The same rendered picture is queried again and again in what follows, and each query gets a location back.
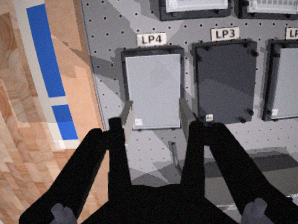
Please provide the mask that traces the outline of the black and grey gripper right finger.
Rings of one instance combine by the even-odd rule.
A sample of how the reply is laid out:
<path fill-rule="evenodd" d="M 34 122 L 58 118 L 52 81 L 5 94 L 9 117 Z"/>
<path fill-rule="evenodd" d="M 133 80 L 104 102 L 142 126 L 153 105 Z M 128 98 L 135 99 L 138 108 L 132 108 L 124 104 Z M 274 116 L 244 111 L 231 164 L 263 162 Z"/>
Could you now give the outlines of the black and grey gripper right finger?
<path fill-rule="evenodd" d="M 179 120 L 187 149 L 173 224 L 205 224 L 204 146 L 210 148 L 241 224 L 298 224 L 298 206 L 268 182 L 226 125 L 196 121 L 185 98 L 179 98 Z"/>

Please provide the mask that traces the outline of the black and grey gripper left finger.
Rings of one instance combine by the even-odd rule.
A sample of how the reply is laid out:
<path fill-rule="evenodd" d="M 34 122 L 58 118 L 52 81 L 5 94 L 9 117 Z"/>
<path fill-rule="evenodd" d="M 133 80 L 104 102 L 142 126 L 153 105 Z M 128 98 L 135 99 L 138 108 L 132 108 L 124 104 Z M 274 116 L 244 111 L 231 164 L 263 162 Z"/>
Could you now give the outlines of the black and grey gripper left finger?
<path fill-rule="evenodd" d="M 107 224 L 139 224 L 125 147 L 134 121 L 133 100 L 129 100 L 119 117 L 108 120 L 108 131 L 91 129 L 49 190 L 21 214 L 19 224 L 77 224 L 106 150 Z"/>

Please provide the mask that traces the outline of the white button panel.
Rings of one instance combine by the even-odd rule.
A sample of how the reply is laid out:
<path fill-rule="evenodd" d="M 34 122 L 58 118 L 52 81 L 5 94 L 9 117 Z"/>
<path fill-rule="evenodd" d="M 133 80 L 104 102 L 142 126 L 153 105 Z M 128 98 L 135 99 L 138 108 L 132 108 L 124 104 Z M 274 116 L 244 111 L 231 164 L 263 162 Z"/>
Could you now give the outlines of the white button panel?
<path fill-rule="evenodd" d="M 178 166 L 175 143 L 171 145 L 175 168 L 181 176 L 182 171 Z M 292 156 L 256 160 L 254 163 L 268 182 L 291 201 L 294 196 L 298 195 L 298 162 Z M 207 165 L 204 168 L 205 197 L 224 212 L 228 211 L 227 208 L 236 207 L 218 166 Z"/>

